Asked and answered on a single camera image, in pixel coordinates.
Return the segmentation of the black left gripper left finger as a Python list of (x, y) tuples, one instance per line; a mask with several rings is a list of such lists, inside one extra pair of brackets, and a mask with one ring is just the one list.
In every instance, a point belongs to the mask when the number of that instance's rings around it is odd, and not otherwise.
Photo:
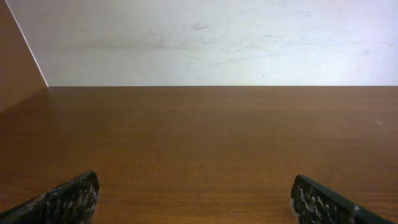
[(1, 213), (1, 224), (89, 224), (100, 197), (95, 172), (87, 171)]

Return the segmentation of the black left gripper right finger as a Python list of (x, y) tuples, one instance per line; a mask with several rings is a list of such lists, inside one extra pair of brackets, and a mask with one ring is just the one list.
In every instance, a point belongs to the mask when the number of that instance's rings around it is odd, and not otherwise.
[(392, 224), (305, 175), (297, 175), (291, 205), (300, 224)]

